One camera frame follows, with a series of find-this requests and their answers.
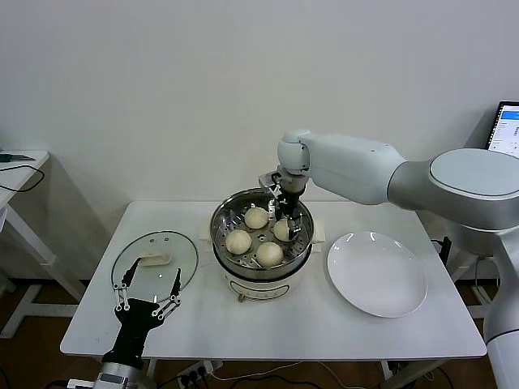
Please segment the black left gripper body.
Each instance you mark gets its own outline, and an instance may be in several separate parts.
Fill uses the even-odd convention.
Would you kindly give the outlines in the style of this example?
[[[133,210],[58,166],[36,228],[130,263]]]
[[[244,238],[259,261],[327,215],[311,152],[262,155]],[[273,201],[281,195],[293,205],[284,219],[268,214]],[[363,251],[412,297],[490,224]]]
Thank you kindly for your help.
[[[102,357],[103,363],[142,365],[148,333],[164,322],[158,316],[152,315],[152,312],[159,308],[157,303],[135,298],[130,298],[128,302],[129,310],[115,312],[121,328],[113,348]]]

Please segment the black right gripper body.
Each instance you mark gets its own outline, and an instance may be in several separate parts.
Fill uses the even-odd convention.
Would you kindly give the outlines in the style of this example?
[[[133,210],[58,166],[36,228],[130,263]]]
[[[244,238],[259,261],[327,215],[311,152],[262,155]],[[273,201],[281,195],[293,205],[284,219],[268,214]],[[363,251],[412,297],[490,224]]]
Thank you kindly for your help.
[[[299,218],[301,212],[298,210],[298,203],[301,192],[284,191],[283,196],[285,201],[283,204],[283,214],[290,219]]]

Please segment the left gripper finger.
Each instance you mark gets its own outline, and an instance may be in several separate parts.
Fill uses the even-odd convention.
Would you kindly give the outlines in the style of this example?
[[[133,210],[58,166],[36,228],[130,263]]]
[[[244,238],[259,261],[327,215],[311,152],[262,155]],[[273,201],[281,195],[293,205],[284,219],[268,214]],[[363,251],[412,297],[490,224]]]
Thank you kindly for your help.
[[[158,308],[152,312],[153,317],[167,318],[181,305],[182,302],[179,299],[181,290],[181,274],[182,270],[179,268],[177,270],[169,297],[161,302]]]
[[[137,268],[141,259],[136,259],[132,265],[123,274],[122,280],[113,285],[114,296],[115,296],[115,311],[128,311],[130,309],[129,298],[127,290],[133,281]]]

